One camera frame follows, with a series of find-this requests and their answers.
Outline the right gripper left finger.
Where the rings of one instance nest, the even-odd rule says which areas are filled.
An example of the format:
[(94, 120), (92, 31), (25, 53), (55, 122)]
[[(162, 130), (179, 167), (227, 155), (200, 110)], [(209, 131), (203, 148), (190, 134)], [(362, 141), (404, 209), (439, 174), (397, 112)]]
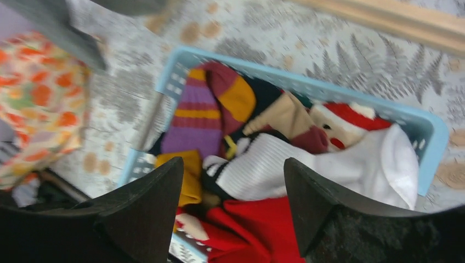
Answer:
[(182, 187), (175, 157), (105, 195), (1, 205), (1, 262), (166, 262)]

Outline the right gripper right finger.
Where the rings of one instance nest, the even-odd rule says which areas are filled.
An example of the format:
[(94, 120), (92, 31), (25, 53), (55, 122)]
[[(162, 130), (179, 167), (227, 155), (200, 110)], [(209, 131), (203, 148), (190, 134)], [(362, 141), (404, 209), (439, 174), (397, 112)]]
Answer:
[(464, 206), (421, 213), (358, 194), (294, 158), (283, 168), (306, 262), (464, 262)]

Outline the white sock black stripes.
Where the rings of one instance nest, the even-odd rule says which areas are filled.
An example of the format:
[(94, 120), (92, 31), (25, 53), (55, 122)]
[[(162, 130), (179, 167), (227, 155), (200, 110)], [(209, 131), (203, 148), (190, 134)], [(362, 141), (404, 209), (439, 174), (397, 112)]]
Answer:
[(393, 124), (368, 132), (346, 150), (314, 155), (291, 145), (278, 131), (258, 132), (238, 141), (231, 160), (215, 155), (202, 164), (204, 188), (223, 200), (259, 201), (287, 194), (283, 166), (295, 158), (352, 191), (413, 210), (419, 165), (407, 134)]

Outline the santa pattern white sock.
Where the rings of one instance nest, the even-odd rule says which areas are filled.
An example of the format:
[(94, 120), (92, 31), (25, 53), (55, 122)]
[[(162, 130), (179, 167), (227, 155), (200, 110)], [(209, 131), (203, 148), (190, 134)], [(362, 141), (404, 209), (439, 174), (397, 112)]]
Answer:
[(386, 129), (392, 124), (378, 117), (373, 108), (355, 102), (315, 104), (309, 116), (326, 134), (330, 152), (345, 150), (358, 143), (368, 132)]

